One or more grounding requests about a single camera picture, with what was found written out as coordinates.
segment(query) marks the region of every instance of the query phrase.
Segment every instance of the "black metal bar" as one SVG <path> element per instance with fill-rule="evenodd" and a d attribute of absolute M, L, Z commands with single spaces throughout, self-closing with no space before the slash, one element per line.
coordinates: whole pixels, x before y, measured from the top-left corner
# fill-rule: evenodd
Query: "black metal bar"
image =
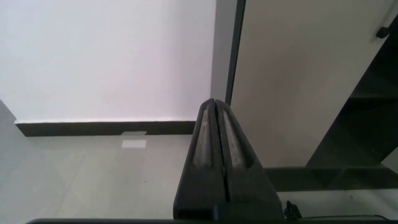
<path fill-rule="evenodd" d="M 231 108 L 216 100 L 228 202 L 218 207 L 223 218 L 284 219 L 282 204 Z"/>
<path fill-rule="evenodd" d="M 238 62 L 239 45 L 241 42 L 241 33 L 243 26 L 243 15 L 246 0 L 238 0 L 235 12 L 235 25 L 232 37 L 231 58 L 229 60 L 228 81 L 226 86 L 225 102 L 231 105 L 232 92 L 234 88 L 234 79 L 236 63 Z"/>
<path fill-rule="evenodd" d="M 174 200 L 174 219 L 212 220 L 225 203 L 224 180 L 215 102 L 200 106 L 191 145 Z"/>

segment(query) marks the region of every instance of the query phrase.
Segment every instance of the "gray floor tile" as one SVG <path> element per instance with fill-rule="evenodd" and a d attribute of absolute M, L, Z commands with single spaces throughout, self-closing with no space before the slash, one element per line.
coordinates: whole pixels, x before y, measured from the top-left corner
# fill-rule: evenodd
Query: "gray floor tile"
<path fill-rule="evenodd" d="M 122 149 L 125 139 L 146 148 Z M 89 146 L 58 217 L 172 218 L 191 136 L 114 136 Z"/>

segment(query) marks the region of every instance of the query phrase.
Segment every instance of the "white wall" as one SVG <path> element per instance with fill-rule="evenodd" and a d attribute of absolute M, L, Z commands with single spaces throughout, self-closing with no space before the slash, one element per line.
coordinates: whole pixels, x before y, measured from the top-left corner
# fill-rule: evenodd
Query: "white wall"
<path fill-rule="evenodd" d="M 0 99 L 18 122 L 196 120 L 216 2 L 0 1 Z"/>

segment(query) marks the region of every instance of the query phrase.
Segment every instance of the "black plastic part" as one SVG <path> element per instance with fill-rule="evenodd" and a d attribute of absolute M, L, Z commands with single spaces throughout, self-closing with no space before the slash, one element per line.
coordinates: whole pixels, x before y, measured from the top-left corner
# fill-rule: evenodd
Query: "black plastic part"
<path fill-rule="evenodd" d="M 216 100 L 228 204 L 220 219 L 283 219 L 282 204 L 231 108 Z"/>
<path fill-rule="evenodd" d="M 174 219 L 283 220 L 282 205 L 229 105 L 200 107 Z"/>
<path fill-rule="evenodd" d="M 387 27 L 381 27 L 379 31 L 376 33 L 376 37 L 383 39 L 386 38 L 390 34 L 390 29 Z"/>
<path fill-rule="evenodd" d="M 174 200 L 174 219 L 213 219 L 216 205 L 225 203 L 220 140 L 215 102 L 200 106 L 191 145 Z"/>

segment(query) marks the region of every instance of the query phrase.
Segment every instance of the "tiled floor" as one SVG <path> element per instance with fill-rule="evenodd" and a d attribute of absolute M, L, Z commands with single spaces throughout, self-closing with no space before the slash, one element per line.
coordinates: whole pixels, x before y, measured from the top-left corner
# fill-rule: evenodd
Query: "tiled floor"
<path fill-rule="evenodd" d="M 35 218 L 172 219 L 191 136 L 26 138 L 0 102 L 0 223 Z M 145 148 L 122 148 L 145 139 Z M 397 190 L 281 192 L 304 216 L 398 218 Z"/>

